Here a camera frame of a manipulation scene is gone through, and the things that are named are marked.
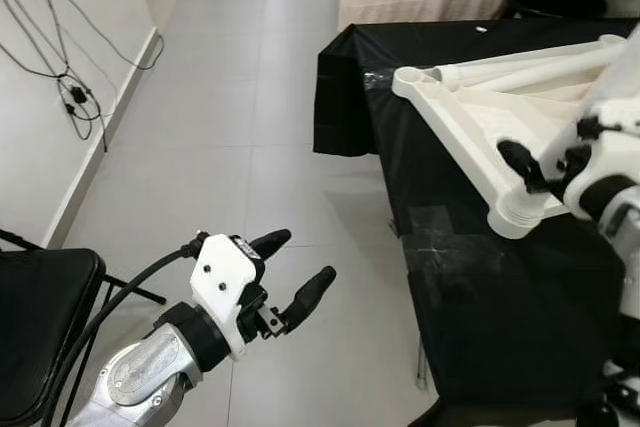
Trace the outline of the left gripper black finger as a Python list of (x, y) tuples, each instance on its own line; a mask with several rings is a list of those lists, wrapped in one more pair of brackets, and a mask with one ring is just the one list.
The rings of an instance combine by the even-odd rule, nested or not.
[(292, 231), (289, 229), (279, 229), (268, 232), (260, 238), (248, 241), (246, 252), (251, 259), (268, 261), (273, 255), (292, 239)]
[(325, 266), (294, 293), (291, 304), (280, 312), (283, 334), (291, 334), (315, 312), (326, 290), (332, 286), (335, 279), (337, 279), (337, 270), (333, 266)]

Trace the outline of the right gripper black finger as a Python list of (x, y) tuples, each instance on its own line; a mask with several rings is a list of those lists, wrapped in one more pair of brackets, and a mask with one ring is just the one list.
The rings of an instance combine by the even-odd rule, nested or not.
[(525, 144), (517, 142), (517, 140), (499, 140), (497, 151), (506, 165), (511, 167), (520, 177), (527, 193), (543, 193), (543, 191), (550, 190), (538, 158), (530, 152)]

